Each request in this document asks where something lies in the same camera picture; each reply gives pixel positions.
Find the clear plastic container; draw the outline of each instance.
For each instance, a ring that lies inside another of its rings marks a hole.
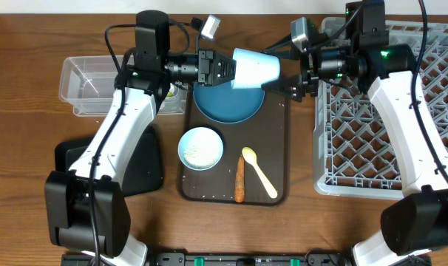
[[[123,56],[118,56],[119,64]],[[63,62],[59,98],[73,105],[77,116],[106,116],[112,104],[114,79],[117,75],[110,55],[70,57]],[[159,115],[182,115],[186,93],[172,86],[160,107]]]

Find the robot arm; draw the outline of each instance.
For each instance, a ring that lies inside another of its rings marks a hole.
[[[415,113],[410,109],[410,83],[413,74],[411,71],[406,71],[391,73],[389,76],[389,78],[384,80],[377,78],[370,87],[368,95],[370,102],[377,108],[384,122],[388,137],[395,151],[400,168],[403,195],[408,197],[411,194],[421,193],[425,185],[430,186],[434,191],[447,190],[448,185],[443,177],[437,173],[437,166],[421,135]],[[430,139],[448,173],[447,150],[439,137],[439,133],[422,96],[421,79],[419,77],[416,84],[416,94],[420,95],[418,97],[421,101],[419,105],[421,116]],[[423,249],[413,250],[416,248],[412,247],[409,250],[402,250],[397,243],[402,241],[411,243],[413,241],[411,235],[407,234],[405,235],[406,237],[402,237],[402,234],[399,234],[399,236],[395,236],[393,239],[392,232],[397,231],[399,228],[393,227],[391,222],[385,223],[384,227],[385,217],[382,214],[382,229],[384,230],[377,232],[368,240],[358,243],[353,248],[353,258],[358,266],[393,265],[405,259],[408,255],[420,255],[430,252],[431,248],[435,247],[434,243],[430,242],[431,239],[429,237],[423,237],[425,241],[425,244],[421,245]],[[424,217],[424,222],[429,224],[430,220]],[[410,231],[412,228],[408,226],[405,230]],[[423,231],[412,233],[420,233],[422,236],[425,234]],[[394,251],[407,254],[398,256]]]
[[[121,106],[122,91],[116,90],[113,95],[111,109],[104,122],[94,136],[86,151],[76,160],[70,171],[79,177],[88,177],[92,157],[112,124]],[[145,128],[154,120],[157,113],[154,95],[147,95],[142,89],[126,88],[126,103],[121,117],[101,151],[94,178],[99,180],[108,176],[111,181],[122,187],[123,176],[132,152]]]
[[[342,75],[357,78],[359,91],[369,95],[387,129],[405,198],[382,213],[381,230],[352,249],[351,262],[358,266],[394,265],[409,255],[448,246],[448,183],[441,176],[411,109],[414,55],[407,45],[388,45],[383,1],[348,3],[346,11],[343,29],[351,40],[349,47],[321,49],[320,44],[326,44],[333,36],[320,41],[320,35],[306,30],[311,28],[310,22],[300,19],[306,27],[291,28],[291,36],[299,36],[299,43],[288,36],[286,42],[282,40],[264,50],[272,53],[274,47],[289,44],[289,52],[275,55],[299,60],[300,75],[263,84],[262,88],[301,101],[305,93],[317,93],[320,80]],[[448,154],[424,101],[420,78],[415,89],[427,134],[448,175]]]
[[[121,190],[126,167],[140,136],[154,120],[170,83],[181,86],[197,82],[216,86],[235,77],[235,61],[216,51],[197,49],[196,53],[170,53],[171,24],[180,27],[188,36],[183,26],[165,13],[148,10],[137,14],[136,47],[124,56],[126,60],[133,54],[134,65],[124,61],[115,80],[116,87],[124,89],[115,91],[111,109],[97,134],[69,171],[52,171],[48,177],[45,200],[50,240],[54,245],[94,254],[90,218],[94,214],[102,259],[113,265],[145,264],[147,247],[129,234],[130,215]],[[214,34],[218,24],[215,17],[206,22],[194,18],[191,22],[193,28],[200,30],[198,37],[206,38]],[[118,117],[121,106],[122,115]],[[98,150],[99,157],[94,158]],[[95,167],[94,181],[90,185],[92,167]],[[94,191],[94,212],[89,205],[90,186]]]

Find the white cup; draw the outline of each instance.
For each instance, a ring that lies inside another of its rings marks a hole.
[[[232,89],[255,89],[280,75],[280,61],[272,55],[236,48],[232,58],[237,62]]]

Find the plastic container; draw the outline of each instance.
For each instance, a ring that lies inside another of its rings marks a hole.
[[[123,56],[118,56],[119,64]],[[110,55],[70,57],[63,62],[59,98],[73,105],[77,116],[106,116],[112,104],[114,79],[117,75]],[[182,115],[186,104],[186,93],[172,87],[160,107],[159,115]]]
[[[344,18],[325,18],[332,35]],[[390,44],[408,44],[417,57],[422,23],[386,21]],[[348,45],[342,33],[333,45]],[[429,23],[420,71],[432,119],[448,146],[448,24]],[[400,200],[401,177],[386,129],[366,95],[320,83],[313,132],[313,182],[320,194]]]

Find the dish rack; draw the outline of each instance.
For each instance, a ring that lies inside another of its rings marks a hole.
[[[332,35],[345,18],[325,18],[322,32]],[[448,146],[448,24],[429,23],[421,65],[424,97],[444,145]],[[408,44],[418,57],[423,25],[387,21],[390,44]],[[349,45],[345,33],[334,46]],[[346,85],[356,80],[338,78]],[[316,97],[313,132],[313,183],[320,194],[399,200],[401,179],[383,122],[368,96],[325,82]]]

